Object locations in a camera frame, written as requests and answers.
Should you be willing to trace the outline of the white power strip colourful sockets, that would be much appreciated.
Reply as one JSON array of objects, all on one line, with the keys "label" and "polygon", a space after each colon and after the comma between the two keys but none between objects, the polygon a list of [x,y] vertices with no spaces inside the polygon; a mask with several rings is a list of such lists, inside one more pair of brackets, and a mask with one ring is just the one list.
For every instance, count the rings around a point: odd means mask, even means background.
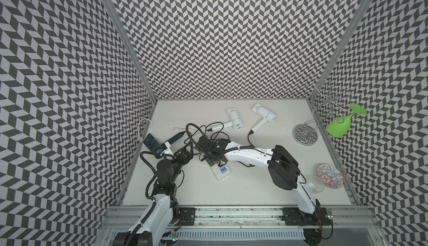
[{"label": "white power strip colourful sockets", "polygon": [[218,181],[226,180],[228,176],[231,174],[231,170],[229,169],[226,162],[224,161],[216,162],[211,167],[211,170]]}]

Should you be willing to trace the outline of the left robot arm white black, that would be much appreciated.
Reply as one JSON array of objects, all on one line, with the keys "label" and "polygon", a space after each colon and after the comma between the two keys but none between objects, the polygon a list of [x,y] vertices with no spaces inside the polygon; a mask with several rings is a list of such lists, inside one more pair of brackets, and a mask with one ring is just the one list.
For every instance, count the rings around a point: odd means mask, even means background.
[{"label": "left robot arm white black", "polygon": [[173,246],[177,243],[175,237],[166,239],[177,233],[185,222],[185,217],[179,214],[176,179],[194,155],[189,143],[175,153],[142,151],[139,154],[153,172],[145,190],[150,204],[127,232],[116,235],[114,246]]}]

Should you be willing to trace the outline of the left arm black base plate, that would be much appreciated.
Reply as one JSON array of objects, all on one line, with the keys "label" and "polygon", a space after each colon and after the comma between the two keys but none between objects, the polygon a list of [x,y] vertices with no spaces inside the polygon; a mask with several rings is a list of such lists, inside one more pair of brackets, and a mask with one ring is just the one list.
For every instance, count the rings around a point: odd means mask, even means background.
[{"label": "left arm black base plate", "polygon": [[176,226],[194,226],[196,217],[195,207],[179,207],[177,219],[174,224]]}]

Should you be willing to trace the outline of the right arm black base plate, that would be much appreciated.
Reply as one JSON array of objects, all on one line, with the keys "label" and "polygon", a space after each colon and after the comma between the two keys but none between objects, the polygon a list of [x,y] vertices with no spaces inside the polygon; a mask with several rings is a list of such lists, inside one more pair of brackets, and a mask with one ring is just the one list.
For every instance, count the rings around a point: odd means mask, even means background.
[{"label": "right arm black base plate", "polygon": [[328,214],[326,208],[316,209],[313,214],[300,211],[298,208],[283,208],[282,221],[287,226],[325,226],[331,225],[333,217]]}]

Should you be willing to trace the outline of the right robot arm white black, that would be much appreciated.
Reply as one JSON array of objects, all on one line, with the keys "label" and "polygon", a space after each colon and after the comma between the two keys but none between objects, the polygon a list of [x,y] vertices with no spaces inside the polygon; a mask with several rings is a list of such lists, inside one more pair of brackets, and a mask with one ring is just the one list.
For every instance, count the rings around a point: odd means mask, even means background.
[{"label": "right robot arm white black", "polygon": [[301,173],[295,158],[283,147],[276,145],[273,149],[260,149],[245,146],[228,139],[208,139],[205,133],[194,123],[186,125],[185,132],[193,146],[202,153],[203,160],[210,166],[217,163],[242,162],[259,167],[269,172],[277,187],[291,191],[302,214],[319,218],[320,202],[304,187],[306,177]]}]

